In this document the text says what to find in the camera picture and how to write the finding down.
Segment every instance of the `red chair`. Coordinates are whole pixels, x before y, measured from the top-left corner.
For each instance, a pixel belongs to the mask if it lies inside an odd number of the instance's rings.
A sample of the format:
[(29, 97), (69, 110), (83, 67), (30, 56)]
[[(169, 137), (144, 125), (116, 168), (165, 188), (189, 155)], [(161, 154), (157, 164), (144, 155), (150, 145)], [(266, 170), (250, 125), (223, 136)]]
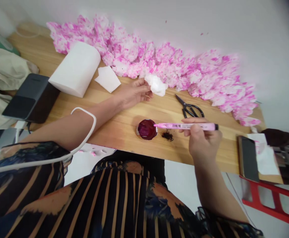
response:
[[(245, 204), (249, 207), (255, 208), (255, 209), (262, 211), (264, 213), (267, 213), (267, 214), (269, 214), (275, 218), (278, 218), (278, 219), (280, 219), (286, 223), (289, 223), (289, 214), (284, 212), (284, 210), (282, 208), (281, 201), (280, 201), (280, 194), (283, 194), (283, 195), (286, 195), (289, 197), (289, 190), (286, 190), (286, 189), (283, 189), (283, 188), (280, 188), (277, 186), (273, 186), (270, 184), (262, 183), (262, 182), (257, 183), (257, 182), (248, 180), (242, 176), (240, 176), (240, 177), (242, 179), (249, 181), (250, 191), (251, 191), (251, 195), (253, 198), (252, 202), (247, 201), (245, 199), (242, 199), (243, 204)], [(268, 188), (271, 190), (275, 208), (270, 208), (270, 207), (267, 207), (267, 206), (261, 204), (258, 186)]]

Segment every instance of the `black power bank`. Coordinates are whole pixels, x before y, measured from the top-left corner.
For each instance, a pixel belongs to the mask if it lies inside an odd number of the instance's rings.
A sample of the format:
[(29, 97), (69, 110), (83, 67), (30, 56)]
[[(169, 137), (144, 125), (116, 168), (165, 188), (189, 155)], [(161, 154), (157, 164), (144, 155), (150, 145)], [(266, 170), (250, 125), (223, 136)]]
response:
[(239, 170), (246, 179), (259, 182), (255, 141), (238, 136)]
[(2, 115), (34, 123), (44, 123), (59, 90), (48, 82), (49, 77), (29, 74)]

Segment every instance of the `wooden table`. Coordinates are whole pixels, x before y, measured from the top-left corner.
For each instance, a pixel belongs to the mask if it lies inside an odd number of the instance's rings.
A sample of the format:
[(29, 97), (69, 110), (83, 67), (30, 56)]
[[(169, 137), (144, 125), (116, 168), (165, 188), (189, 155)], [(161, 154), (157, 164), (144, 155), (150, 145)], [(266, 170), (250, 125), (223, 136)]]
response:
[[(26, 33), (26, 31), (30, 31), (30, 29), (19, 29), (20, 33)], [(50, 77), (65, 55), (55, 51), (49, 33), (49, 29), (42, 27), (40, 35), (37, 37), (23, 38), (14, 33), (8, 40), (20, 51), (23, 58), (38, 66), (40, 74)], [(99, 67), (103, 66), (105, 64), (101, 61)], [(94, 81), (97, 76), (98, 72), (91, 80), (84, 98), (61, 92), (45, 124), (69, 115), (74, 107), (88, 108), (111, 97), (110, 93)], [(119, 77), (119, 79), (122, 85), (112, 93), (113, 95), (123, 87), (123, 84), (133, 81), (133, 79), (125, 77)], [(223, 140), (216, 157), (218, 166), (223, 172), (239, 174), (236, 137), (249, 133), (250, 128), (239, 125), (231, 113), (222, 113), (217, 107), (212, 107), (210, 101), (193, 98), (187, 91), (176, 92), (175, 89), (167, 89), (164, 97), (155, 95), (151, 102), (139, 103), (135, 107), (119, 113), (95, 132), (88, 143), (192, 165), (193, 160), (188, 151), (189, 138), (184, 137), (177, 130), (172, 131), (174, 137), (172, 142), (162, 138), (160, 133), (151, 141), (142, 140), (135, 133), (137, 124), (143, 119), (152, 119), (156, 123), (181, 122), (181, 119), (183, 119), (182, 105), (175, 98), (175, 93), (186, 103), (198, 105), (208, 120), (219, 124), (219, 128), (223, 133)], [(262, 121), (260, 126), (265, 128), (263, 115), (259, 108), (254, 110), (252, 117), (260, 119)], [(45, 124), (32, 124), (31, 130), (37, 130)], [(280, 176), (260, 175), (260, 178), (282, 183)]]

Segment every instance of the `beige cloth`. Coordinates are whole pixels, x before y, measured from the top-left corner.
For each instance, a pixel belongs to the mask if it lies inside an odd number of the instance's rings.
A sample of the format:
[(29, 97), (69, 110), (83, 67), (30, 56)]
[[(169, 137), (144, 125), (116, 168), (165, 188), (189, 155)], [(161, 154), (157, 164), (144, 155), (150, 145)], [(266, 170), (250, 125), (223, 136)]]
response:
[[(0, 49), (0, 90), (17, 90), (30, 73), (38, 73), (33, 63), (9, 51)], [(16, 120), (2, 116), (11, 96), (0, 94), (0, 129), (7, 129)]]

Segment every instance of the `black scissors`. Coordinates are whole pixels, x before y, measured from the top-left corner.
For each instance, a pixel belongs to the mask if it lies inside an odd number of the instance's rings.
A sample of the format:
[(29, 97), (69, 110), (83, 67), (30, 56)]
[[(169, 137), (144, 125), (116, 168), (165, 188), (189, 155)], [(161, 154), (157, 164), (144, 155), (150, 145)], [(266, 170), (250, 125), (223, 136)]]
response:
[(199, 117), (196, 114), (196, 112), (193, 110), (193, 107), (195, 107), (197, 110), (200, 111), (202, 117), (205, 117), (203, 111), (198, 106), (195, 106), (195, 105), (192, 105), (192, 104), (186, 104), (178, 95), (175, 94), (175, 96), (176, 96), (177, 100), (183, 105), (182, 111), (183, 111), (183, 114), (184, 114), (185, 118), (187, 118), (186, 113), (190, 114), (192, 117)]

